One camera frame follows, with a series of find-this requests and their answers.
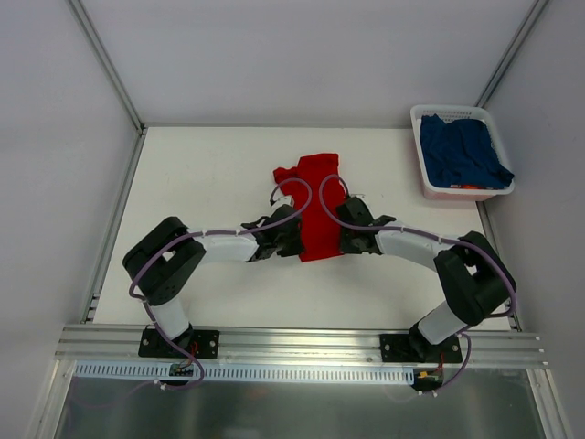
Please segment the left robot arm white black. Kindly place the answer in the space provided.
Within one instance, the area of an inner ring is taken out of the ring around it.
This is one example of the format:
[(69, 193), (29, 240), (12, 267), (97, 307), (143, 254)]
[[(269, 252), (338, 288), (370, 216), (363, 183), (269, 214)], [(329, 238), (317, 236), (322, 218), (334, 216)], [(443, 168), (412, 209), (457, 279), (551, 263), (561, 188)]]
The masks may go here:
[(301, 214), (288, 204), (235, 230), (190, 231), (177, 217), (164, 219), (122, 258), (131, 288), (140, 290), (132, 296), (147, 304), (161, 328), (149, 346), (172, 357), (203, 348), (178, 298), (199, 265), (296, 256), (304, 250), (301, 231)]

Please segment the red t shirt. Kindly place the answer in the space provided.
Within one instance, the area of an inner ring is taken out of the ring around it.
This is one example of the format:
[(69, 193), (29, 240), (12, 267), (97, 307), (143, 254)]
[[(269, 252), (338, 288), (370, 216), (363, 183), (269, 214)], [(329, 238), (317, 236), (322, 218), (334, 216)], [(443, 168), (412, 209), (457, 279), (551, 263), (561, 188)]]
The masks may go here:
[[(291, 168), (277, 167), (272, 171), (275, 183), (288, 178), (300, 178), (312, 190), (313, 196), (308, 208), (302, 214), (301, 239), (304, 252), (300, 254), (301, 262), (314, 262), (341, 255), (341, 227), (324, 211), (319, 199), (319, 187), (330, 176), (338, 176), (339, 155), (321, 153), (299, 158), (297, 166)], [(307, 191), (303, 184), (290, 182), (281, 186), (283, 195), (292, 196), (295, 207), (301, 207), (307, 200)], [(335, 208), (345, 201), (346, 192), (336, 177), (327, 181), (323, 189), (325, 205), (332, 214)]]

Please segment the white plastic laundry basket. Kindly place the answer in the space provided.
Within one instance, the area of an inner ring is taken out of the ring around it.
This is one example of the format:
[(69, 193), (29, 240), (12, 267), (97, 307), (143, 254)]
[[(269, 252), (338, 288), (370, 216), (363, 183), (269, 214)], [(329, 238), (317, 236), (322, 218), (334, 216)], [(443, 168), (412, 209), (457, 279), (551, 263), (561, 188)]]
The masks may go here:
[(419, 104), (410, 119), (425, 198), (485, 201), (512, 193), (515, 175), (487, 110)]

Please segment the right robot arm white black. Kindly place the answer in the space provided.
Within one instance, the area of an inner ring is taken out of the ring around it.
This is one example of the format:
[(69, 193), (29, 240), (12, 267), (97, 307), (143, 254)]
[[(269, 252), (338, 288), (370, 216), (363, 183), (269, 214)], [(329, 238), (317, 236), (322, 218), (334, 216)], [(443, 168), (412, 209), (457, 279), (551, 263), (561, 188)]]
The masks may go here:
[(437, 362), (443, 343), (516, 302), (516, 281), (480, 232), (451, 238), (416, 230), (387, 215), (374, 218), (357, 197), (335, 214), (341, 253), (395, 256), (438, 275), (443, 301), (409, 329), (403, 348), (390, 348), (404, 361)]

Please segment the aluminium mounting rail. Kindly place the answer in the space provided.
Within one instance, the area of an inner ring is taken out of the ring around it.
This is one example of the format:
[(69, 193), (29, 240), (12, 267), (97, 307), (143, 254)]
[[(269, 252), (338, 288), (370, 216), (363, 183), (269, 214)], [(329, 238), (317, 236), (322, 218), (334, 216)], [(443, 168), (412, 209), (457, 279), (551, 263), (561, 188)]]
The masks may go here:
[[(56, 359), (147, 360), (138, 356), (143, 325), (69, 325), (62, 330)], [(222, 364), (377, 366), (385, 363), (381, 334), (401, 330), (199, 327), (220, 333), (218, 357), (199, 359)], [(459, 337), (463, 359), (472, 368), (547, 369), (540, 337), (517, 331), (472, 331)]]

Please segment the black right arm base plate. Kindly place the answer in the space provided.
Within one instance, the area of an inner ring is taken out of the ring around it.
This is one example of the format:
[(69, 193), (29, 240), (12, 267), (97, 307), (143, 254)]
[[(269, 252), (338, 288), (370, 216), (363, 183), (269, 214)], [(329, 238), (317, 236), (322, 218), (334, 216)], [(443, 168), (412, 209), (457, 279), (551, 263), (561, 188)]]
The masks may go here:
[(410, 334), (381, 334), (379, 349), (385, 363), (446, 363), (463, 362), (458, 337), (447, 337), (440, 344), (432, 345), (424, 337)]

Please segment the blue t shirt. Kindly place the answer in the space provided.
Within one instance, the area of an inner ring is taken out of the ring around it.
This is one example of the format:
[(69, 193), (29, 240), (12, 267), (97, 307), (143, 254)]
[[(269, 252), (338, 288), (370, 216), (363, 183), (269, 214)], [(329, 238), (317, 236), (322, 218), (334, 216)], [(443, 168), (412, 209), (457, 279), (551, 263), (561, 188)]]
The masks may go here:
[(446, 123), (436, 114), (424, 115), (420, 147), (435, 187), (503, 190), (513, 182), (514, 174), (500, 163), (488, 127), (480, 120)]

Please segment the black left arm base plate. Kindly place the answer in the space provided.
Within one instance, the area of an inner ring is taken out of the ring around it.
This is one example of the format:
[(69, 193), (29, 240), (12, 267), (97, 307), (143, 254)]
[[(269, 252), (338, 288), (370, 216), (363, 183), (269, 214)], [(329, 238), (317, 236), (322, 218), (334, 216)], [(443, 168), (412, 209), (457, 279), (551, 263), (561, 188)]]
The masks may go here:
[[(188, 329), (173, 342), (197, 359), (218, 357), (220, 333), (217, 330)], [(145, 328), (141, 335), (138, 356), (148, 359), (184, 359), (186, 356), (171, 347), (155, 328)]]

